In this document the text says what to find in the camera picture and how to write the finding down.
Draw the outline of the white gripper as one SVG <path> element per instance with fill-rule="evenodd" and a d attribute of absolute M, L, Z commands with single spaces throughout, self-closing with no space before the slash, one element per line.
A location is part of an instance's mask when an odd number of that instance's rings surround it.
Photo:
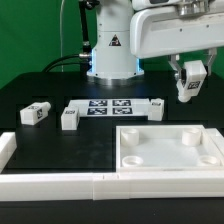
<path fill-rule="evenodd" d="M 224 5 L 211 5 L 196 18 L 180 18 L 174 7 L 145 9 L 136 13 L 130 25 L 130 49 L 137 58 L 168 56 L 175 79 L 182 79 L 178 54 L 207 50 L 205 67 L 212 74 L 215 47 L 224 46 Z"/>

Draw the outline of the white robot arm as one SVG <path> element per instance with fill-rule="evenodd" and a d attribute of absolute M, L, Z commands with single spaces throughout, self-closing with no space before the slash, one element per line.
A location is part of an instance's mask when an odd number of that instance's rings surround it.
<path fill-rule="evenodd" d="M 107 84 L 144 74 L 139 61 L 224 46 L 224 0 L 99 0 L 87 76 Z"/>

